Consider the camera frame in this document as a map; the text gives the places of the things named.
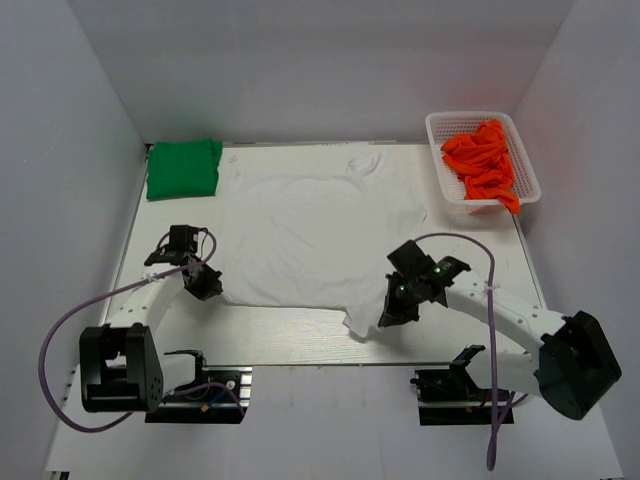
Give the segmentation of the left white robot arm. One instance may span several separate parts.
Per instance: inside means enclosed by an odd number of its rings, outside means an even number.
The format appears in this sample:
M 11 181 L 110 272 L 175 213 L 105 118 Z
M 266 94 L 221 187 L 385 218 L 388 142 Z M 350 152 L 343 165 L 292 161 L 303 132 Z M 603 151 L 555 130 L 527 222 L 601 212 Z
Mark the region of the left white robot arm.
M 99 327 L 79 339 L 81 400 L 88 412 L 154 412 L 163 397 L 196 380 L 194 353 L 158 351 L 154 333 L 174 299 L 222 293 L 222 273 L 192 252 L 161 249 L 144 262 L 142 284 Z

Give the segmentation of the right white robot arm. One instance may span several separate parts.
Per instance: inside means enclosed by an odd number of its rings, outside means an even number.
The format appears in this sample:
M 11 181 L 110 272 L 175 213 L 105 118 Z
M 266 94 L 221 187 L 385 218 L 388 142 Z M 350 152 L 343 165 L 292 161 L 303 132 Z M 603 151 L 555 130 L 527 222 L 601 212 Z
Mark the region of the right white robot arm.
M 590 314 L 545 310 L 490 288 L 451 256 L 434 261 L 416 251 L 388 259 L 394 270 L 387 276 L 380 327 L 416 321 L 421 304 L 438 303 L 494 326 L 523 350 L 492 355 L 486 346 L 470 345 L 445 367 L 418 370 L 411 382 L 421 402 L 480 401 L 496 382 L 500 401 L 509 391 L 534 395 L 564 417 L 581 420 L 621 378 L 604 331 Z

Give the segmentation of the white t shirt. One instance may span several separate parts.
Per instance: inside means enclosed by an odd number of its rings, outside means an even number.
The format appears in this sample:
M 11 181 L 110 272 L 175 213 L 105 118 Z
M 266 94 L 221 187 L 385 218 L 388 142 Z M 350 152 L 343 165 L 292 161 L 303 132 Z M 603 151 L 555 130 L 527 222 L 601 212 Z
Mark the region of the white t shirt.
M 217 238 L 223 297 L 341 310 L 344 325 L 365 339 L 382 315 L 387 256 L 426 217 L 405 172 L 385 154 L 352 159 L 335 174 L 236 168 Z

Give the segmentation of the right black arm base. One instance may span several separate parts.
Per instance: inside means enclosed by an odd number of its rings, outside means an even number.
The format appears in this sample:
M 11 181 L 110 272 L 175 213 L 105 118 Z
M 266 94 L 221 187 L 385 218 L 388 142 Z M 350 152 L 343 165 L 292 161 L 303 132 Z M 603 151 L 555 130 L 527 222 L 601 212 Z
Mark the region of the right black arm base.
M 446 367 L 415 371 L 410 383 L 416 389 L 421 426 L 491 424 L 491 387 L 479 387 L 467 372 L 471 361 L 484 351 L 484 346 L 471 345 Z

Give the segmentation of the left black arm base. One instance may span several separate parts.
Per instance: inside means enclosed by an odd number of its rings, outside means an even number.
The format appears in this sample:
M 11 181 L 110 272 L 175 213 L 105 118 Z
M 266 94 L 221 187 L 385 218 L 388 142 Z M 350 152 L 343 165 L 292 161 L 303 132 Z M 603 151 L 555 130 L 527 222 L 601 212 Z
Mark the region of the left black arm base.
M 249 408 L 251 367 L 205 366 L 191 384 L 166 394 L 147 424 L 237 425 Z

